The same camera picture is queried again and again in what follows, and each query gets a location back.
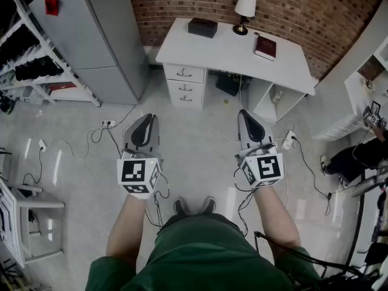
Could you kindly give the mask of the person's left forearm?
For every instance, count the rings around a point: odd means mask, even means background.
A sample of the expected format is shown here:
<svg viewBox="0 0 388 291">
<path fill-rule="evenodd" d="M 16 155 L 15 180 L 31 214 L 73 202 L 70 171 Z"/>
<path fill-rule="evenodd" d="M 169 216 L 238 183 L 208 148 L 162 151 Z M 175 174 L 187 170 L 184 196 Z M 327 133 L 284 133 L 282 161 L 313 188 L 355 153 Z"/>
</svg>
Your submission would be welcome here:
<svg viewBox="0 0 388 291">
<path fill-rule="evenodd" d="M 145 199 L 127 195 L 107 241 L 106 255 L 124 260 L 133 269 L 141 246 L 146 205 Z"/>
</svg>

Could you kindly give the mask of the white shelf unit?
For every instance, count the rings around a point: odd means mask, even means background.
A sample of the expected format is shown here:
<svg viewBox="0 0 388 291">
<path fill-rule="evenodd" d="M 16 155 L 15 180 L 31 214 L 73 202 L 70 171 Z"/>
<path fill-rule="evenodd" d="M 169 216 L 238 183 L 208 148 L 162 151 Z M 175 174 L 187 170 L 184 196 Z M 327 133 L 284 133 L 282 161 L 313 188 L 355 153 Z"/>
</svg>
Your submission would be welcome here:
<svg viewBox="0 0 388 291">
<path fill-rule="evenodd" d="M 383 66 L 373 81 L 355 70 L 339 84 L 319 85 L 315 96 L 308 101 L 312 106 L 309 122 L 313 138 L 336 141 L 364 129 L 366 107 L 379 110 L 388 120 L 388 36 L 370 57 Z"/>
</svg>

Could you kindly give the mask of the person's left shoe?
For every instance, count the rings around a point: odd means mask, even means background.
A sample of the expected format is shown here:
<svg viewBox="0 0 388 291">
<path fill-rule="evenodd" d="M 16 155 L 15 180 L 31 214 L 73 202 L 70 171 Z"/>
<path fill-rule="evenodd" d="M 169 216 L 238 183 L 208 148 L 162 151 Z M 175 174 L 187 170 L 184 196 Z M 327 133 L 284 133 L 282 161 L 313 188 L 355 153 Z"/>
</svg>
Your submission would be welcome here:
<svg viewBox="0 0 388 291">
<path fill-rule="evenodd" d="M 176 198 L 173 203 L 173 209 L 175 215 L 187 216 L 189 214 L 189 209 L 187 203 L 183 198 Z"/>
</svg>

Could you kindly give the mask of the person's right shoe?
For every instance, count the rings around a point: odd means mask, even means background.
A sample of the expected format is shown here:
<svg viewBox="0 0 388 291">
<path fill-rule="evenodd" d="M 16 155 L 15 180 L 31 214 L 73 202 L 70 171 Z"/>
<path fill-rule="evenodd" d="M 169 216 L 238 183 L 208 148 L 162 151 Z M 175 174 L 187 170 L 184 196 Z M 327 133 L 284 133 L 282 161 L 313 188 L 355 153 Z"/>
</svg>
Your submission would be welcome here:
<svg viewBox="0 0 388 291">
<path fill-rule="evenodd" d="M 208 196 L 203 203 L 201 213 L 209 215 L 209 214 L 215 213 L 215 210 L 216 210 L 215 198 L 212 196 Z"/>
</svg>

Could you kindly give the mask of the red fridge magnet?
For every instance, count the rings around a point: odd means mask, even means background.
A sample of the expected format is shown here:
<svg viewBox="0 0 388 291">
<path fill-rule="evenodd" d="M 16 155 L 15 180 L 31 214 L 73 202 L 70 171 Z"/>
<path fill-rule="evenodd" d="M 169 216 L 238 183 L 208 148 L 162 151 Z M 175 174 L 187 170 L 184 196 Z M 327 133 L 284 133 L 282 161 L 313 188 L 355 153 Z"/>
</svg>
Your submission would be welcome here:
<svg viewBox="0 0 388 291">
<path fill-rule="evenodd" d="M 58 16 L 59 14 L 59 0 L 44 0 L 45 14 Z"/>
</svg>

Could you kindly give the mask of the flat red box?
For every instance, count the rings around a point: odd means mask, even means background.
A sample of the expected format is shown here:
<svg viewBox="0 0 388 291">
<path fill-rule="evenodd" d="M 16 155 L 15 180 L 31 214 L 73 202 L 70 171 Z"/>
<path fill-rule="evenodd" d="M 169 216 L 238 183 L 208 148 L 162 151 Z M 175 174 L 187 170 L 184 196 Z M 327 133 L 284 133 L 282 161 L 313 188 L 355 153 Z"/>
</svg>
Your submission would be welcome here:
<svg viewBox="0 0 388 291">
<path fill-rule="evenodd" d="M 63 90 L 63 89 L 70 89 L 70 88 L 77 88 L 77 86 L 72 82 L 58 82 L 58 83 L 52 83 L 49 85 L 51 91 L 55 90 Z"/>
</svg>

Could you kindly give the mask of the black metal stand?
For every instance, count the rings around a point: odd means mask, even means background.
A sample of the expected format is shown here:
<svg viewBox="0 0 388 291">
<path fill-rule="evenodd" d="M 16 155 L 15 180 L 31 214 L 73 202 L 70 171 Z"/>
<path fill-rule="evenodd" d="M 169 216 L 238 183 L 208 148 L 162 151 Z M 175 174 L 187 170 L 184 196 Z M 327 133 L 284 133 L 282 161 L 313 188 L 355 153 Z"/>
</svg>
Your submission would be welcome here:
<svg viewBox="0 0 388 291">
<path fill-rule="evenodd" d="M 359 201 L 355 233 L 346 265 L 363 274 L 377 273 L 372 290 L 378 291 L 388 279 L 388 166 L 365 173 L 355 184 L 352 197 Z"/>
</svg>

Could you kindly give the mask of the dark red book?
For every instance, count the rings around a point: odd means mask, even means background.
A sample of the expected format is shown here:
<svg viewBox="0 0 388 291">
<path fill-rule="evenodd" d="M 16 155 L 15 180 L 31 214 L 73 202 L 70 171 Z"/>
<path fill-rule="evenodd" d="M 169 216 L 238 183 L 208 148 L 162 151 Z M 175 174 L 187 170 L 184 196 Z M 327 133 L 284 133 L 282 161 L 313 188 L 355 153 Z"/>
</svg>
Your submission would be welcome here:
<svg viewBox="0 0 388 291">
<path fill-rule="evenodd" d="M 266 58 L 269 61 L 274 61 L 276 58 L 276 42 L 263 36 L 258 36 L 254 54 Z"/>
</svg>

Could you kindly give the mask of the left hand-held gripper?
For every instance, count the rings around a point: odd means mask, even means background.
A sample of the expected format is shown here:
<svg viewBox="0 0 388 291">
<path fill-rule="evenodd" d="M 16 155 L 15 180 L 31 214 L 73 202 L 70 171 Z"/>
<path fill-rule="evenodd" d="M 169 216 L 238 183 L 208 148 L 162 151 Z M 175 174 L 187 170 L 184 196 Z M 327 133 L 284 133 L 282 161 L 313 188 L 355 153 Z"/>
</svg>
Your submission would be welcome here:
<svg viewBox="0 0 388 291">
<path fill-rule="evenodd" d="M 162 155 L 130 149 L 158 150 L 159 120 L 146 114 L 134 121 L 124 133 L 124 149 L 117 160 L 118 184 L 138 199 L 149 199 L 161 175 Z"/>
</svg>

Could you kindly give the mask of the black trousers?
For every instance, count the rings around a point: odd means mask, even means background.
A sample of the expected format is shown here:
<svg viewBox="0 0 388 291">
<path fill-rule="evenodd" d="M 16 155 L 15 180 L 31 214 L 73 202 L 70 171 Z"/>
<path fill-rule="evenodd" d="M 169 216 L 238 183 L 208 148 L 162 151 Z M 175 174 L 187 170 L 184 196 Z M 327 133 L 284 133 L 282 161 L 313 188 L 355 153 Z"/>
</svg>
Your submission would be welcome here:
<svg viewBox="0 0 388 291">
<path fill-rule="evenodd" d="M 185 220 L 185 219 L 199 218 L 199 217 L 201 217 L 201 218 L 206 217 L 207 219 L 217 220 L 217 221 L 222 222 L 224 224 L 227 224 L 231 227 L 234 227 L 237 231 L 242 233 L 241 229 L 235 223 L 231 222 L 225 216 L 220 215 L 218 213 L 196 214 L 196 215 L 174 215 L 161 227 L 159 232 L 163 231 L 164 229 L 173 225 L 174 223 L 180 222 L 180 221 Z"/>
</svg>

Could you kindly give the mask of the person's right forearm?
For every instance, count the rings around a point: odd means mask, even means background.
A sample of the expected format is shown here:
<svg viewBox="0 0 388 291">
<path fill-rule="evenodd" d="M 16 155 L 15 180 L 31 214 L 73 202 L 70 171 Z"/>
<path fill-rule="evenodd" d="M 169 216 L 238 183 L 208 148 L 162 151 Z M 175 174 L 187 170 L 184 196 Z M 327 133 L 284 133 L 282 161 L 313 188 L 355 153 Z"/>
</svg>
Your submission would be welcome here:
<svg viewBox="0 0 388 291">
<path fill-rule="evenodd" d="M 287 252 L 274 243 L 291 249 L 301 247 L 298 229 L 272 186 L 260 187 L 254 192 L 254 198 L 258 206 L 264 234 L 272 240 L 269 242 L 269 246 L 275 265 L 278 266 L 279 260 Z"/>
</svg>

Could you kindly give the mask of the black bag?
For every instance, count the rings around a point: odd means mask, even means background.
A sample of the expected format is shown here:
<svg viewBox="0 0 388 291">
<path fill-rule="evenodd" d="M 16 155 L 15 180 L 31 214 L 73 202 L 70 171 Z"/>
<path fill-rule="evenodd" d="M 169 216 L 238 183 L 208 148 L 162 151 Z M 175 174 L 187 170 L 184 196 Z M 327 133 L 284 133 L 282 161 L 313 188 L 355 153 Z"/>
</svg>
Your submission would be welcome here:
<svg viewBox="0 0 388 291">
<path fill-rule="evenodd" d="M 63 69 L 59 68 L 48 56 L 34 59 L 15 67 L 15 76 L 18 81 L 57 76 L 62 73 Z"/>
</svg>

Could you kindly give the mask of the white desk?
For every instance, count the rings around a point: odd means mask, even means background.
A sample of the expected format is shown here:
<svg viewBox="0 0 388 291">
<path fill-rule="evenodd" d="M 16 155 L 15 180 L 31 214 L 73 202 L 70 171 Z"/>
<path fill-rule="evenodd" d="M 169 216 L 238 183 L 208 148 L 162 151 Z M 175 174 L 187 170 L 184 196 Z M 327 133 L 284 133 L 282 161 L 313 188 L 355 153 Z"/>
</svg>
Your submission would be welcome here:
<svg viewBox="0 0 388 291">
<path fill-rule="evenodd" d="M 218 70 L 251 77 L 247 108 L 267 122 L 277 122 L 303 97 L 315 95 L 300 45 L 257 30 L 240 36 L 226 23 L 218 24 L 210 39 L 189 33 L 189 21 L 175 19 L 156 56 L 158 63 L 201 67 L 205 69 L 204 76 L 209 70 Z M 254 32 L 276 42 L 274 61 L 254 54 Z"/>
</svg>

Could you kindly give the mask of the white shelf rack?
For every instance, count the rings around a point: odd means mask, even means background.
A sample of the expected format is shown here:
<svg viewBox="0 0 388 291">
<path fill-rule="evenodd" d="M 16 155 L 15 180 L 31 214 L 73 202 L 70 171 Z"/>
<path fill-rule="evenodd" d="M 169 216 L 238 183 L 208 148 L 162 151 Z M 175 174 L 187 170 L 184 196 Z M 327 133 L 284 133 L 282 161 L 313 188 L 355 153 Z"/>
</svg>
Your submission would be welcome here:
<svg viewBox="0 0 388 291">
<path fill-rule="evenodd" d="M 39 24 L 32 10 L 33 2 L 37 2 L 46 15 L 44 0 L 0 0 L 0 95 L 34 104 L 81 101 L 100 106 L 96 96 L 60 53 L 53 37 Z M 16 66 L 45 56 L 63 69 L 61 75 L 16 79 Z M 58 82 L 72 82 L 77 88 L 51 91 L 49 85 Z"/>
</svg>

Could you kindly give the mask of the grey metal cabinet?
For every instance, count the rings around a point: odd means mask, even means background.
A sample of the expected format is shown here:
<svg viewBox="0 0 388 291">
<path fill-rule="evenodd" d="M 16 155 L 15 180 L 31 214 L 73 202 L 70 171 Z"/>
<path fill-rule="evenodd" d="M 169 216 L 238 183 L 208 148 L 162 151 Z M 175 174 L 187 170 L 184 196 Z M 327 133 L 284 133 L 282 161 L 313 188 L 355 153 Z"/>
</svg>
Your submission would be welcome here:
<svg viewBox="0 0 388 291">
<path fill-rule="evenodd" d="M 131 0 L 59 0 L 59 14 L 32 10 L 71 68 L 101 102 L 137 104 L 150 79 Z"/>
</svg>

